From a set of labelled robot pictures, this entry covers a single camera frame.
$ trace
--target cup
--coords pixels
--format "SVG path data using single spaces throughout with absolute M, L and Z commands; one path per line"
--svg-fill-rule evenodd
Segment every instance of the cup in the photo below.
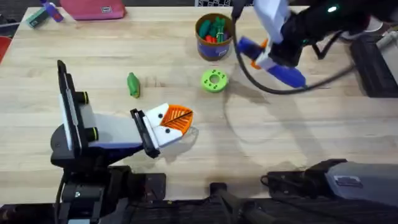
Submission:
M 229 37 L 225 41 L 221 43 L 209 43 L 205 40 L 203 40 L 199 36 L 199 29 L 200 26 L 205 22 L 206 20 L 210 20 L 210 22 L 216 21 L 216 18 L 219 17 L 220 19 L 225 19 L 225 26 L 224 26 L 224 33 L 228 33 Z M 196 23 L 195 25 L 195 33 L 197 37 L 197 47 L 198 47 L 198 52 L 200 56 L 207 60 L 207 61 L 216 61 L 221 59 L 226 55 L 226 53 L 229 50 L 229 43 L 232 41 L 232 20 L 222 14 L 219 13 L 210 13 L 202 16 Z

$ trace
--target blue and white object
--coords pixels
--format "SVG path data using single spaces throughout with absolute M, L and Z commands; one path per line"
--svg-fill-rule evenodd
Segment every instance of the blue and white object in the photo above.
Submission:
M 290 16 L 289 6 L 286 0 L 254 0 L 254 10 L 262 25 L 269 34 L 265 47 L 261 47 L 246 37 L 241 37 L 238 49 L 249 57 L 258 67 L 261 67 L 278 80 L 293 88 L 304 87 L 305 77 L 296 68 L 289 68 L 276 64 L 268 55 L 272 44 L 283 41 L 280 32 L 286 19 Z

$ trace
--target cable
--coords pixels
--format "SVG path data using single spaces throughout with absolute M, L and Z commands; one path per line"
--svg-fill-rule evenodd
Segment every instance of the cable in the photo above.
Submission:
M 233 39 L 233 45 L 235 48 L 235 53 L 236 53 L 236 57 L 238 58 L 238 62 L 239 62 L 239 66 L 241 67 L 243 73 L 245 74 L 246 78 L 248 78 L 248 80 L 257 88 L 259 88 L 262 91 L 265 91 L 267 93 L 271 93 L 271 94 L 275 94 L 275 95 L 293 95 L 293 94 L 297 94 L 297 93 L 304 93 L 307 91 L 311 91 L 314 90 L 318 87 L 321 87 L 323 85 L 329 84 L 339 78 L 342 78 L 346 75 L 349 75 L 351 72 L 355 71 L 356 67 L 355 65 L 351 64 L 348 67 L 346 67 L 345 69 L 341 70 L 340 72 L 338 72 L 336 75 L 331 76 L 330 78 L 326 78 L 320 82 L 314 83 L 310 86 L 306 86 L 303 88 L 298 88 L 298 89 L 293 89 L 293 90 L 275 90 L 275 89 L 271 89 L 268 88 L 262 84 L 260 84 L 259 82 L 257 82 L 249 73 L 249 71 L 247 70 L 246 66 L 244 65 L 243 62 L 243 58 L 238 50 L 238 41 L 236 38 L 236 17 L 234 17 L 234 15 L 232 16 L 232 23 L 233 23 L 233 29 L 232 29 L 232 39 Z
M 62 173 L 60 185 L 58 186 L 57 196 L 55 197 L 55 204 L 54 204 L 54 224 L 58 224 L 58 211 L 61 201 L 61 193 L 63 189 L 63 184 L 65 183 L 65 171 Z
M 266 187 L 269 188 L 268 183 L 267 183 L 264 179 L 268 179 L 268 175 L 263 175 L 263 176 L 260 178 L 260 182 L 261 182 L 263 185 L 265 185 Z M 319 215 L 319 216 L 322 216 L 322 217 L 334 218 L 335 220 L 343 221 L 343 222 L 347 222 L 347 223 L 355 223 L 355 224 L 358 223 L 357 221 L 351 220 L 351 219 L 349 219 L 349 218 L 338 217 L 338 216 L 336 216 L 336 215 L 332 215 L 332 214 L 329 214 L 329 213 L 327 213 L 327 212 L 322 212 L 322 211 L 318 211 L 318 210 L 313 210 L 313 209 L 311 209 L 311 208 L 306 208 L 306 207 L 303 207 L 303 206 L 300 206 L 300 205 L 297 205 L 297 204 L 295 204 L 295 203 L 291 203 L 291 202 L 288 202 L 288 201 L 286 201 L 286 200 L 282 200 L 282 199 L 279 199 L 279 198 L 271 198 L 271 199 L 274 200 L 274 201 L 276 201 L 276 202 L 283 203 L 283 204 L 286 204 L 286 205 L 290 205 L 290 206 L 295 207 L 295 208 L 297 208 L 297 209 L 299 209 L 299 210 L 303 210 L 303 211 L 306 211 L 306 212 L 309 212 L 309 213 L 312 213 L 312 214 L 316 214 L 316 215 Z
M 312 49 L 315 51 L 316 55 L 318 56 L 318 60 L 323 60 L 326 55 L 328 54 L 330 47 L 336 42 L 336 40 L 339 39 L 343 31 L 337 32 L 326 44 L 326 46 L 323 48 L 322 52 L 319 50 L 318 45 L 316 43 L 312 44 Z

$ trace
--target green toy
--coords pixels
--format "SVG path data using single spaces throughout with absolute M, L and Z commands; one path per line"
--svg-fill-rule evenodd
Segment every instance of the green toy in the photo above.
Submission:
M 207 70 L 201 77 L 203 89 L 211 93 L 223 91 L 228 84 L 228 77 L 225 72 L 218 69 Z
M 205 36 L 207 35 L 207 33 L 209 32 L 209 30 L 210 30 L 210 25 L 211 25 L 211 22 L 210 22 L 210 20 L 206 20 L 206 21 L 204 21 L 203 22 L 203 24 L 200 26 L 200 28 L 199 28 L 199 36 L 202 38 L 202 39 L 204 39 L 205 38 Z
M 130 72 L 129 76 L 127 77 L 127 85 L 129 86 L 130 95 L 134 98 L 139 97 L 139 80 L 134 75 L 134 73 Z
M 225 19 L 216 18 L 217 23 L 217 43 L 221 43 L 224 41 L 224 26 L 225 26 Z
M 217 24 L 216 24 L 216 22 L 211 23 L 209 35 L 211 37 L 216 37 L 217 36 Z

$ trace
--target green donut toy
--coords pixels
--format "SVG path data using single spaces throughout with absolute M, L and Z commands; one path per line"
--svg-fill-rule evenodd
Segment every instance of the green donut toy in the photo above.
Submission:
M 218 69 L 207 70 L 201 77 L 202 87 L 211 93 L 223 91 L 227 84 L 227 75 Z

